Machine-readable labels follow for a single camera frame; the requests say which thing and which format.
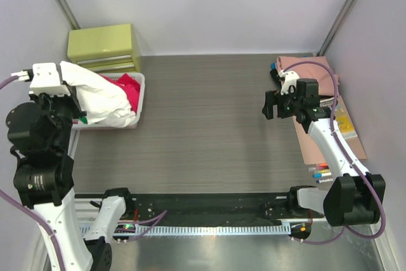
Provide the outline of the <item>white printed t shirt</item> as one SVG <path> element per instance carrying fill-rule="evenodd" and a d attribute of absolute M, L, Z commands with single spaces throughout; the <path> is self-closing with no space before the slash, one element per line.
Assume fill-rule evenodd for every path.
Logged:
<path fill-rule="evenodd" d="M 60 62 L 63 80 L 77 91 L 88 125 L 125 128 L 135 124 L 140 83 L 124 74 L 114 81 L 74 63 Z"/>

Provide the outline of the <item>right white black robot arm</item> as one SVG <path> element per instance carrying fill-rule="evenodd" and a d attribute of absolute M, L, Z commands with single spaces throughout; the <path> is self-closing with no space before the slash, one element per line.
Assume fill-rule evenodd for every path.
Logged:
<path fill-rule="evenodd" d="M 321 151 L 334 181 L 326 192 L 301 188 L 296 192 L 302 208 L 323 214 L 333 227 L 386 224 L 384 178 L 371 174 L 343 138 L 331 107 L 323 107 L 318 82 L 298 79 L 287 90 L 267 91 L 262 109 L 267 119 L 295 117 Z"/>

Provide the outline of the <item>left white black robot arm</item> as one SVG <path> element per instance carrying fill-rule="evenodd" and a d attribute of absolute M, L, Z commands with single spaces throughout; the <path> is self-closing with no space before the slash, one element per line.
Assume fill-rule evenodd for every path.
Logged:
<path fill-rule="evenodd" d="M 113 233 L 120 218 L 134 210 L 127 188 L 106 190 L 95 222 L 81 234 L 68 149 L 74 119 L 85 114 L 76 90 L 64 85 L 63 93 L 30 94 L 29 102 L 6 117 L 10 152 L 17 159 L 15 206 L 39 225 L 53 270 L 110 270 Z"/>

